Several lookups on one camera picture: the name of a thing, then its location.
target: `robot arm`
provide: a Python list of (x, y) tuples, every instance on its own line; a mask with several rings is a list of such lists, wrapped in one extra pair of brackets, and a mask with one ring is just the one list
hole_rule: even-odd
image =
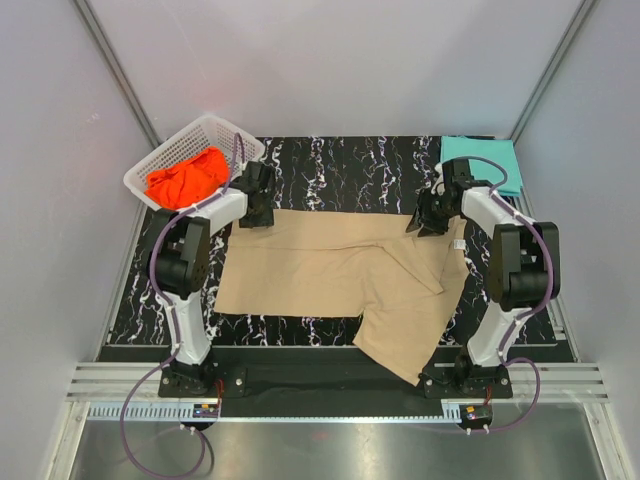
[[(171, 362), (167, 384), (179, 385), (178, 393), (201, 394), (214, 384), (211, 342), (202, 319), (201, 290), (209, 271), (210, 236), (234, 220), (240, 228), (273, 225), (275, 170), (260, 162), (248, 162), (243, 173), (215, 202), (185, 216), (162, 239), (155, 265), (155, 278), (163, 295), (158, 295), (168, 320), (172, 345), (180, 348)], [(151, 253), (166, 225), (178, 212), (160, 209), (153, 215), (146, 233), (144, 258), (149, 275)], [(176, 323), (171, 321), (175, 314)]]
[(515, 212), (492, 191), (490, 183), (474, 179), (467, 159), (440, 164), (438, 173), (433, 188), (420, 192), (407, 231), (420, 229), (419, 236), (442, 235), (449, 219), (461, 215), (475, 221), (491, 239), (486, 278), (489, 306), (456, 361), (458, 390), (469, 393), (473, 385), (477, 392), (504, 374), (502, 363), (525, 323), (522, 314), (536, 307), (547, 290), (549, 275), (543, 253), (525, 223), (533, 226), (549, 251), (551, 298), (560, 290), (558, 228)]

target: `beige pants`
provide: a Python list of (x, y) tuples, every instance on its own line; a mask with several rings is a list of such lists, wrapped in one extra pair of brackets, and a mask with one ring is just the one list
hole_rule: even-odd
[(416, 384), (453, 315), (468, 274), (465, 222), (447, 234), (404, 233), (409, 216), (277, 210), (275, 226), (234, 226), (215, 311), (363, 315), (355, 344)]

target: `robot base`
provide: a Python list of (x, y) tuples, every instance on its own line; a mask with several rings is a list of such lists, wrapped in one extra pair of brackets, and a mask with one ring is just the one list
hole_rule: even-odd
[(161, 398), (217, 397), (216, 380), (222, 380), (224, 396), (242, 397), (246, 383), (243, 367), (220, 367), (213, 349), (200, 365), (186, 365), (173, 361), (162, 371), (158, 396)]
[(473, 365), (465, 350), (458, 355), (453, 367), (427, 364), (420, 375), (424, 394), (429, 399), (487, 397), (491, 387), (492, 398), (513, 398), (509, 371), (503, 365), (480, 367)]

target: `cable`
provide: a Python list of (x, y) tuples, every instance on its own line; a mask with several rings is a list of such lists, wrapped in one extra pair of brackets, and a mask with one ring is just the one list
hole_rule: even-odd
[(127, 443), (127, 437), (126, 437), (126, 434), (125, 434), (125, 431), (124, 431), (124, 423), (125, 423), (124, 422), (124, 417), (126, 415), (127, 407), (129, 406), (129, 403), (131, 402), (131, 399), (135, 395), (135, 393), (138, 390), (138, 388), (140, 388), (140, 386), (144, 382), (146, 382), (149, 379), (149, 377), (151, 377), (151, 375), (153, 375), (157, 371), (162, 370), (163, 368), (169, 366), (171, 364), (171, 362), (173, 362), (176, 359), (176, 357), (178, 356), (178, 352), (180, 352), (180, 347), (182, 345), (182, 336), (181, 336), (181, 333), (180, 333), (180, 324), (178, 323), (178, 315), (176, 314), (176, 311), (175, 311), (175, 304), (169, 298), (169, 296), (166, 295), (162, 291), (162, 289), (158, 285), (158, 282), (157, 282), (157, 279), (156, 279), (156, 263), (157, 263), (157, 260), (158, 260), (158, 254), (160, 253), (160, 249), (162, 248), (162, 244), (164, 242), (165, 237), (167, 236), (169, 231), (180, 220), (182, 220), (184, 217), (186, 217), (188, 215), (191, 215), (192, 213), (197, 212), (199, 209), (210, 205), (211, 203), (215, 202), (220, 197), (222, 197), (225, 193), (227, 193), (227, 190), (229, 189), (229, 184), (231, 183), (231, 177), (233, 176), (233, 170), (234, 170), (234, 168), (236, 166), (236, 157), (237, 157), (237, 154), (238, 154), (238, 143), (240, 144), (242, 162), (243, 162), (243, 164), (245, 163), (244, 142), (242, 141), (242, 136), (239, 133), (236, 133), (234, 135), (234, 137), (233, 137), (233, 153), (231, 155), (231, 165), (229, 167), (229, 176), (227, 177), (227, 181), (225, 182), (224, 187), (222, 188), (222, 192), (216, 193), (216, 194), (212, 195), (211, 197), (203, 200), (199, 204), (191, 206), (191, 207), (187, 208), (186, 210), (183, 210), (182, 212), (178, 213), (175, 217), (173, 217), (171, 220), (169, 220), (169, 222), (165, 225), (165, 227), (160, 232), (160, 235), (158, 235), (158, 239), (156, 240), (156, 243), (153, 246), (153, 250), (151, 252), (151, 259), (149, 260), (149, 280), (151, 281), (151, 286), (153, 287), (153, 290), (156, 292), (156, 294), (159, 295), (166, 302), (167, 310), (171, 314), (171, 321), (173, 323), (173, 329), (174, 329), (174, 332), (175, 332), (175, 335), (176, 335), (175, 343), (174, 343), (175, 350), (169, 356), (169, 358), (167, 358), (164, 362), (160, 363), (157, 367), (153, 368), (151, 371), (149, 371), (147, 374), (145, 374), (134, 385), (134, 387), (131, 389), (131, 391), (127, 395), (124, 403), (122, 404), (122, 411), (120, 412), (119, 424), (120, 424), (120, 440), (122, 441), (122, 446), (124, 448), (125, 453), (127, 454), (127, 458), (141, 472), (149, 475), (150, 477), (158, 478), (158, 479), (161, 479), (161, 480), (167, 480), (167, 479), (180, 480), (180, 479), (186, 479), (186, 478), (190, 477), (191, 475), (193, 475), (200, 468), (200, 466), (202, 465), (202, 462), (204, 461), (204, 454), (205, 454), (206, 443), (207, 443), (206, 440), (207, 439), (206, 439), (206, 437), (204, 436), (204, 434), (202, 432), (200, 432), (199, 430), (196, 430), (193, 427), (191, 428), (191, 433), (192, 434), (196, 433), (198, 435), (198, 437), (200, 439), (200, 444), (201, 444), (202, 449), (201, 449), (201, 452), (200, 452), (200, 457), (199, 457), (198, 461), (196, 462), (196, 464), (194, 465), (194, 467), (191, 470), (189, 470), (188, 472), (183, 473), (181, 475), (162, 475), (162, 474), (156, 473), (156, 472), (154, 472), (152, 470), (149, 470), (147, 467), (142, 465), (135, 458), (134, 452), (131, 450), (131, 448), (129, 447), (129, 444)]
[[(138, 454), (144, 450), (147, 450), (149, 447), (151, 447), (151, 445), (153, 445), (153, 443), (155, 441), (157, 441), (158, 439), (164, 437), (165, 435), (175, 432), (177, 430), (182, 430), (182, 428), (180, 428), (180, 425), (177, 425), (175, 427), (171, 427), (168, 428), (166, 430), (162, 430), (161, 432), (155, 434), (153, 437), (147, 439), (142, 445), (140, 445), (139, 447), (135, 448), (133, 450), (134, 454)], [(204, 437), (204, 441), (206, 442), (206, 446), (207, 446), (207, 450), (209, 450), (209, 454), (211, 455), (211, 461), (213, 463), (213, 447), (211, 446), (211, 442), (209, 441), (209, 439), (205, 436)], [(130, 461), (128, 456), (123, 456), (121, 458), (118, 459), (114, 459), (114, 460), (107, 460), (105, 458), (105, 456), (101, 453), (104, 450), (104, 447), (101, 447), (99, 445), (99, 440), (96, 440), (96, 447), (97, 447), (97, 451), (98, 451), (98, 456), (100, 457), (100, 459), (104, 462), (105, 465), (110, 465), (110, 466), (118, 466), (121, 465), (125, 462)]]
[(215, 412), (205, 413), (204, 411), (200, 412), (200, 418), (214, 418), (216, 421), (220, 418), (220, 401), (222, 400), (222, 392), (224, 392), (224, 383), (221, 378), (216, 379), (214, 382), (216, 387), (216, 410)]
[(491, 402), (491, 395), (492, 395), (492, 388), (491, 385), (489, 385), (487, 387), (487, 398), (484, 399), (484, 403), (482, 405), (489, 405), (489, 402)]
[(538, 370), (538, 367), (536, 366), (536, 364), (534, 362), (532, 362), (531, 360), (529, 360), (528, 358), (525, 357), (517, 357), (514, 358), (512, 360), (507, 361), (506, 358), (504, 358), (503, 356), (503, 352), (504, 352), (504, 347), (507, 345), (507, 342), (509, 341), (509, 338), (511, 337), (511, 335), (513, 335), (514, 330), (516, 329), (516, 327), (520, 326), (521, 324), (523, 324), (524, 322), (526, 322), (529, 318), (531, 318), (533, 315), (535, 315), (536, 313), (542, 311), (551, 301), (551, 295), (553, 293), (553, 263), (551, 261), (551, 254), (549, 253), (549, 249), (547, 248), (547, 244), (545, 243), (544, 239), (542, 238), (542, 236), (538, 233), (538, 231), (535, 229), (535, 227), (527, 220), (524, 218), (524, 216), (518, 212), (515, 208), (513, 208), (511, 205), (509, 205), (507, 202), (505, 202), (502, 197), (500, 196), (500, 194), (497, 192), (497, 189), (499, 187), (501, 187), (502, 185), (504, 185), (505, 183), (507, 183), (507, 180), (509, 179), (509, 174), (507, 173), (507, 171), (501, 166), (498, 165), (496, 162), (489, 160), (487, 158), (484, 157), (477, 157), (477, 156), (473, 156), (473, 155), (469, 155), (469, 156), (463, 156), (463, 157), (456, 157), (453, 158), (451, 160), (477, 160), (486, 164), (489, 164), (495, 168), (497, 168), (498, 170), (500, 170), (500, 172), (502, 173), (502, 180), (496, 184), (494, 184), (493, 186), (491, 186), (489, 188), (489, 197), (500, 207), (502, 208), (502, 210), (504, 210), (505, 212), (507, 212), (509, 215), (511, 215), (512, 218), (514, 218), (515, 220), (519, 221), (522, 225), (524, 225), (524, 227), (529, 230), (529, 232), (531, 232), (531, 235), (533, 235), (533, 237), (535, 238), (536, 242), (538, 243), (538, 245), (540, 246), (540, 250), (542, 251), (542, 257), (544, 259), (544, 266), (547, 269), (547, 289), (545, 290), (545, 294), (544, 297), (542, 298), (542, 300), (540, 301), (540, 303), (535, 306), (534, 308), (527, 310), (526, 312), (523, 312), (519, 315), (516, 315), (516, 319), (515, 321), (509, 325), (509, 328), (507, 329), (507, 331), (505, 332), (504, 336), (502, 337), (502, 340), (500, 340), (500, 343), (498, 345), (498, 357), (500, 358), (500, 362), (502, 363), (502, 365), (504, 365), (505, 367), (509, 367), (510, 365), (513, 365), (514, 363), (526, 363), (529, 366), (531, 366), (531, 368), (533, 369), (533, 373), (536, 376), (536, 391), (533, 395), (533, 400), (531, 402), (531, 405), (529, 406), (529, 408), (527, 409), (527, 411), (517, 420), (515, 420), (514, 422), (508, 424), (508, 425), (504, 425), (502, 427), (495, 427), (492, 428), (491, 430), (489, 430), (488, 428), (485, 430), (468, 430), (467, 434), (471, 434), (471, 433), (489, 433), (489, 431), (491, 432), (504, 432), (507, 430), (511, 430), (512, 428), (517, 427), (518, 425), (520, 425), (522, 422), (524, 422), (529, 415), (531, 415), (531, 412), (533, 412), (536, 408), (536, 405), (538, 404), (538, 399), (540, 398), (540, 371)]

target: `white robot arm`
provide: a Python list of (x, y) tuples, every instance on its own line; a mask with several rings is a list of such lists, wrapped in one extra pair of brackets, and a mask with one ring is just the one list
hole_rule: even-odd
[[(446, 379), (447, 385), (454, 383), (458, 394), (478, 397), (507, 375), (503, 364), (528, 315), (558, 295), (558, 228), (517, 212), (489, 182), (475, 180), (469, 158), (450, 160), (437, 170), (433, 188), (420, 192), (407, 231), (420, 229), (420, 236), (442, 235), (449, 219), (461, 215), (475, 221), (491, 238), (486, 277), (489, 306)], [(441, 372), (427, 365), (423, 378), (427, 396), (442, 395), (437, 388), (443, 385)]]

